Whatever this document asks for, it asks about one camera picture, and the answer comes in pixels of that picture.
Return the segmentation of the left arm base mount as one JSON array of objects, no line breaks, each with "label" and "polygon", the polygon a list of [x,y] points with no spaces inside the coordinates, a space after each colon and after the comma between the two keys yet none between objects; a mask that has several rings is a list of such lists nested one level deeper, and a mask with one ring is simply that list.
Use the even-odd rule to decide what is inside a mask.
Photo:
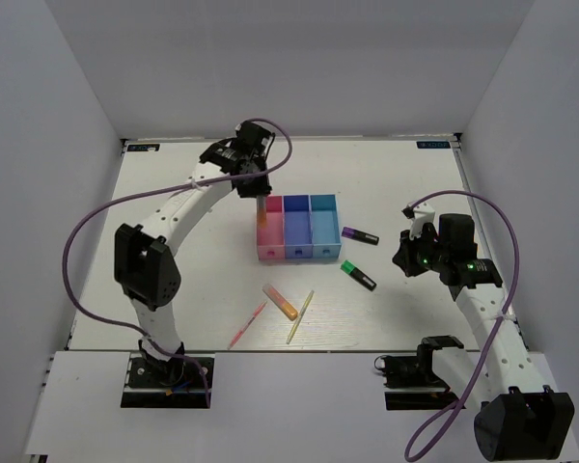
[{"label": "left arm base mount", "polygon": [[[213,357],[196,357],[206,375],[212,395]],[[198,367],[173,359],[165,370],[142,355],[132,355],[127,364],[122,391],[123,409],[208,409],[205,382]]]}]

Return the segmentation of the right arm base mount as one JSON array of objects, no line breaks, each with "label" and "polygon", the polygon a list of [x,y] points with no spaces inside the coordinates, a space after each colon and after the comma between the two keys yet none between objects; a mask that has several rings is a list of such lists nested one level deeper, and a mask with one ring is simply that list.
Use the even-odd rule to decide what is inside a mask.
[{"label": "right arm base mount", "polygon": [[381,355],[373,368],[384,379],[387,411],[438,411],[457,401],[445,381],[421,372],[416,356]]}]

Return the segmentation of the orange clear-cap highlighter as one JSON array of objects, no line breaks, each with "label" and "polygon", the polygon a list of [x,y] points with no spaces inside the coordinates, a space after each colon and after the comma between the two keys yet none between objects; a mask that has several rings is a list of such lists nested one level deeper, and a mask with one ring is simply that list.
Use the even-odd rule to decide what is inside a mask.
[{"label": "orange clear-cap highlighter", "polygon": [[297,309],[272,285],[262,287],[263,293],[291,321],[298,317]]}]

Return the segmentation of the pink thin pen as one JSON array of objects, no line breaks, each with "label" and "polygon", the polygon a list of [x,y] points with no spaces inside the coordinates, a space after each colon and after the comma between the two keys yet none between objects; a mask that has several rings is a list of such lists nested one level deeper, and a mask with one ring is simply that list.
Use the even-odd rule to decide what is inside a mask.
[{"label": "pink thin pen", "polygon": [[244,325],[238,330],[238,332],[234,335],[234,337],[232,338],[232,340],[230,341],[230,343],[227,346],[228,350],[231,350],[232,348],[234,348],[234,346],[239,342],[239,340],[244,336],[244,334],[246,333],[246,331],[249,329],[249,327],[252,325],[252,323],[257,319],[257,317],[262,313],[262,311],[264,310],[264,308],[266,307],[267,301],[263,301],[255,310],[254,312],[250,315],[250,317],[247,319],[247,321],[244,323]]}]

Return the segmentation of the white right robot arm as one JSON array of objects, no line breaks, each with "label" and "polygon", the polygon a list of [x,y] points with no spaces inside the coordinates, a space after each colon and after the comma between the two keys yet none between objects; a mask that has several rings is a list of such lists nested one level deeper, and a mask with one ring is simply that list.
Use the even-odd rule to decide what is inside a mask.
[{"label": "white right robot arm", "polygon": [[505,307],[507,294],[490,259],[478,255],[475,224],[466,214],[437,216],[426,204],[404,211],[393,262],[405,276],[434,272],[451,293],[477,345],[473,361],[457,338],[421,340],[413,366],[397,368],[397,384],[444,383],[463,407],[476,413],[474,435],[488,461],[555,460],[574,415],[566,393],[552,389]]}]

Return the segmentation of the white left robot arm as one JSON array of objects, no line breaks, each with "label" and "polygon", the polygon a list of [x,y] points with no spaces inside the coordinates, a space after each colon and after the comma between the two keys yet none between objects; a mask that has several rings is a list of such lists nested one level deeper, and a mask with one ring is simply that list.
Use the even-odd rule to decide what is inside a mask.
[{"label": "white left robot arm", "polygon": [[184,374],[184,360],[172,300],[181,284],[175,255],[186,236],[212,207],[236,191],[241,198],[271,193],[266,158],[275,134],[243,122],[235,136],[211,144],[189,177],[189,190],[172,194],[141,223],[121,225],[115,233],[114,278],[135,309],[145,334],[140,350],[152,360],[152,374],[173,385]]}]

